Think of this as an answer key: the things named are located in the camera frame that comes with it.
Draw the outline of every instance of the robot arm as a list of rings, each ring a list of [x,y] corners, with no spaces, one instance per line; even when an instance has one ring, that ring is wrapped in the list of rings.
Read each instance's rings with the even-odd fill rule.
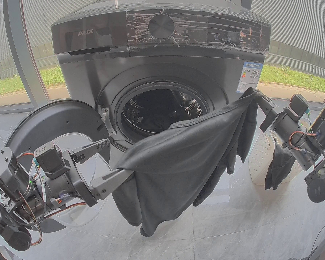
[[[264,96],[257,99],[266,118],[260,125],[265,132],[274,130],[284,141],[282,146],[288,147],[304,171],[311,166],[313,170],[305,177],[308,197],[313,202],[325,200],[325,107],[306,131],[299,122],[302,115],[309,111],[308,102],[300,94],[295,94],[287,107],[277,106]]]
[[[291,150],[305,171],[315,166],[323,155],[324,159],[305,181],[313,202],[325,200],[325,107],[307,131],[299,122],[309,111],[303,96],[294,95],[286,107],[275,105],[266,96],[256,102],[266,115],[260,129],[263,132],[274,130],[284,140],[282,145]],[[34,152],[35,175],[28,174],[19,164],[17,158],[21,155],[16,157],[9,147],[0,150],[0,235],[11,247],[27,250],[31,245],[28,229],[75,206],[66,207],[74,197],[81,198],[82,204],[91,207],[132,176],[133,171],[116,169],[93,179],[90,185],[85,182],[76,163],[82,164],[108,145],[109,140],[104,139],[71,151],[61,151],[53,142],[48,142]]]

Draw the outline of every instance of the qr code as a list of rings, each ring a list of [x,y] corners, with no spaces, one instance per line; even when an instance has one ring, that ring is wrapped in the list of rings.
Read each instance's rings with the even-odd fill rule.
[[[253,70],[251,75],[250,75],[250,78],[258,78],[260,75],[260,70]]]

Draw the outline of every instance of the front-loading washing machine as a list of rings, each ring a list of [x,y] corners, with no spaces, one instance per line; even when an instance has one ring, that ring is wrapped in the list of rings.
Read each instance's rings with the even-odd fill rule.
[[[95,107],[122,151],[238,99],[244,63],[264,62],[270,34],[225,0],[102,0],[52,25],[71,98]]]

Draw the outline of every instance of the building facade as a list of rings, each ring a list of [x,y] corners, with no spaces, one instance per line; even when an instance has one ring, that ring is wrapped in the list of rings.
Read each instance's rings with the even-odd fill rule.
[[[58,64],[51,25],[57,19],[96,0],[23,0],[23,11],[37,66]],[[325,0],[252,0],[252,11],[272,23],[267,63],[325,78]],[[17,74],[6,36],[0,0],[0,78]]]

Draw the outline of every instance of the energy label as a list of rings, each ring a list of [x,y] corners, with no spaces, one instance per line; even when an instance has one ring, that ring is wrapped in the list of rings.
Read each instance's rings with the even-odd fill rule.
[[[236,92],[244,93],[249,87],[256,88],[263,66],[263,63],[244,62]]]

